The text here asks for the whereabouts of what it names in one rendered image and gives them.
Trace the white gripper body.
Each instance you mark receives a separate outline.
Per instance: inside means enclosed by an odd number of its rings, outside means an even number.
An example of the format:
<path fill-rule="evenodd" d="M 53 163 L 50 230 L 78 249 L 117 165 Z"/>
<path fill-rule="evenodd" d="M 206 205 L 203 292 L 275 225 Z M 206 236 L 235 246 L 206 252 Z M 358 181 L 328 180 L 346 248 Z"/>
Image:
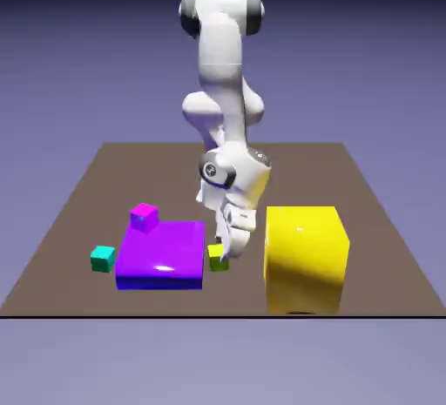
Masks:
<path fill-rule="evenodd" d="M 221 228 L 216 232 L 216 240 L 223 246 L 220 261 L 239 258 L 250 239 L 250 232 L 238 228 Z"/>

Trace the small magenta cube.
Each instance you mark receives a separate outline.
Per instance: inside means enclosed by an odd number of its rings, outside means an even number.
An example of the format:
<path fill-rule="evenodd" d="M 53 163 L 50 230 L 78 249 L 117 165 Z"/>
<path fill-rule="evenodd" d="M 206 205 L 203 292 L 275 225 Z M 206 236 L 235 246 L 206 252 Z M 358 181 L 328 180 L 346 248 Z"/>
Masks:
<path fill-rule="evenodd" d="M 141 203 L 130 211 L 130 226 L 142 233 L 149 233 L 159 223 L 159 210 L 156 206 Z"/>

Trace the small teal cube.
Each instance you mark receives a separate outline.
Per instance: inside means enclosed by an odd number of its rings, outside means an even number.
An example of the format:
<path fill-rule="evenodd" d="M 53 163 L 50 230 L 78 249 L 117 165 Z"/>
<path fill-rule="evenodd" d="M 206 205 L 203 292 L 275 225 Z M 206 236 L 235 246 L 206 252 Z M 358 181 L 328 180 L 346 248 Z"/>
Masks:
<path fill-rule="evenodd" d="M 93 272 L 110 273 L 116 260 L 115 248 L 112 246 L 96 246 L 91 252 L 91 270 Z"/>

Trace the small yellow-green cube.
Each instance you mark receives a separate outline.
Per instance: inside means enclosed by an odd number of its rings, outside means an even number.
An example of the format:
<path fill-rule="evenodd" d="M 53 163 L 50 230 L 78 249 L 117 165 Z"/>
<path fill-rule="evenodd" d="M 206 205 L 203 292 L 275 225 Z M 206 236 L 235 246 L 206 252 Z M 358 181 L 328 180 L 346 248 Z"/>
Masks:
<path fill-rule="evenodd" d="M 222 244 L 212 244 L 207 246 L 209 269 L 213 272 L 222 272 L 229 269 L 229 259 L 222 258 Z"/>

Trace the large purple box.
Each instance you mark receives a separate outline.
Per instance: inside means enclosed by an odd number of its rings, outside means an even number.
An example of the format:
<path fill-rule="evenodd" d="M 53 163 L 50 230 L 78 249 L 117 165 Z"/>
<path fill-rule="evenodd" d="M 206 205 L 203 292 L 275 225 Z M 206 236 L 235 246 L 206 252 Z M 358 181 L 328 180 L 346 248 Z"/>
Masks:
<path fill-rule="evenodd" d="M 144 233 L 128 226 L 115 263 L 120 290 L 200 290 L 206 226 L 162 221 Z"/>

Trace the large yellow box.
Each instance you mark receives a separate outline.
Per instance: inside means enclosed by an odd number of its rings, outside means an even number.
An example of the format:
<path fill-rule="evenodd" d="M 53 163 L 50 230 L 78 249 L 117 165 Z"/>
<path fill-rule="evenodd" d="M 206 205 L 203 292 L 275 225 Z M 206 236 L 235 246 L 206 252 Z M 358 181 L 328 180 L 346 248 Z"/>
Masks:
<path fill-rule="evenodd" d="M 333 206 L 269 206 L 263 274 L 270 314 L 337 314 L 350 241 Z"/>

